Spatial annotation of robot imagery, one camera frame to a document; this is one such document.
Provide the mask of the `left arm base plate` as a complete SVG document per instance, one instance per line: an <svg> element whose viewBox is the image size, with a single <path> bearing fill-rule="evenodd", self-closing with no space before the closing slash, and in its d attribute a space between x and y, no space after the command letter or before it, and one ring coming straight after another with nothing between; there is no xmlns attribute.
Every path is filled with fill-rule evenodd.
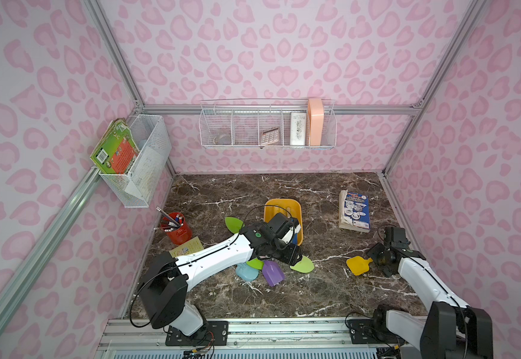
<svg viewBox="0 0 521 359"><path fill-rule="evenodd" d="M166 346L226 346L229 321L213 320L205 322L194 334L187 336L179 329L167 330Z"/></svg>

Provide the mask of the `light blue plastic shovel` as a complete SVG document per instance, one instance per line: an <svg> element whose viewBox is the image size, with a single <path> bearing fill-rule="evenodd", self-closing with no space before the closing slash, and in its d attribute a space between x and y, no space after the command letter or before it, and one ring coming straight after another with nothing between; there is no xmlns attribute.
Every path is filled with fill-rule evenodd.
<svg viewBox="0 0 521 359"><path fill-rule="evenodd" d="M236 275L245 282L252 282L257 279L260 271L249 266L247 263L239 263L235 269Z"/></svg>

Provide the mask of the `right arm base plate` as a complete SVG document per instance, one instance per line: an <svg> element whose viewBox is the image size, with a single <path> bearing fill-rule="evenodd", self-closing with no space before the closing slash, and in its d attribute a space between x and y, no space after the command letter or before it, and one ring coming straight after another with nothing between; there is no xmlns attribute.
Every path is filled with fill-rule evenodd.
<svg viewBox="0 0 521 359"><path fill-rule="evenodd" d="M384 344L388 346L402 345L405 341L397 335L377 331L373 321L368 319L347 319L345 326L348 329L352 344Z"/></svg>

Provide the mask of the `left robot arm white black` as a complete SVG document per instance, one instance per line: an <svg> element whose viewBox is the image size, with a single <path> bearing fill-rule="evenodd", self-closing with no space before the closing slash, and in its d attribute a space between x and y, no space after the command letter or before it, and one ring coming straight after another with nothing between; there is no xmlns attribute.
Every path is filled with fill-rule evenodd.
<svg viewBox="0 0 521 359"><path fill-rule="evenodd" d="M187 301L191 290L231 266L258 257L296 265L303 256L293 237L301 229L297 218L278 213L268 222L243 225L230 238L195 254L160 254L140 279L134 299L141 301L153 329L172 327L193 336L206 320Z"/></svg>

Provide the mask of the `yellow plastic shovel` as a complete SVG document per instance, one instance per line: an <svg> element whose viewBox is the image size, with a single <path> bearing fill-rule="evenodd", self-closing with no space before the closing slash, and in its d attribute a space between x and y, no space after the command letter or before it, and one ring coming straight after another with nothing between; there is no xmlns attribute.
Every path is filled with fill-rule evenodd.
<svg viewBox="0 0 521 359"><path fill-rule="evenodd" d="M348 266L351 273L354 276L360 276L364 273L369 272L370 264L372 263L372 258L363 258L360 256L349 258L346 261L346 265Z"/></svg>

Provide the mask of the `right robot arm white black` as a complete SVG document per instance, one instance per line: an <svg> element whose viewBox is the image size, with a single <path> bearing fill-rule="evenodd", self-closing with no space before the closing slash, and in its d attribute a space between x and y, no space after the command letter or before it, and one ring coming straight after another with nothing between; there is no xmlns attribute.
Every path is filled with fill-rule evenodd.
<svg viewBox="0 0 521 359"><path fill-rule="evenodd" d="M373 314L374 332L398 336L420 351L422 358L492 358L490 315L457 296L432 270L426 258L410 249L405 229L386 227L382 242L366 255L385 276L407 281L428 311L424 320L390 305Z"/></svg>

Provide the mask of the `yellow plastic storage box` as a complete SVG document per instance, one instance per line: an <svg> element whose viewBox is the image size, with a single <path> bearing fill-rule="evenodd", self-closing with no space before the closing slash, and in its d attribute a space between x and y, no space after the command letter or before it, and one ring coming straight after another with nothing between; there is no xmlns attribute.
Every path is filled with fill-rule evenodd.
<svg viewBox="0 0 521 359"><path fill-rule="evenodd" d="M302 224L302 207L297 200L276 198L268 200L264 207L264 221L269 222L277 213L281 213L286 217L296 218L299 226L296 228L296 235L293 242L301 245L304 240L303 224Z"/></svg>

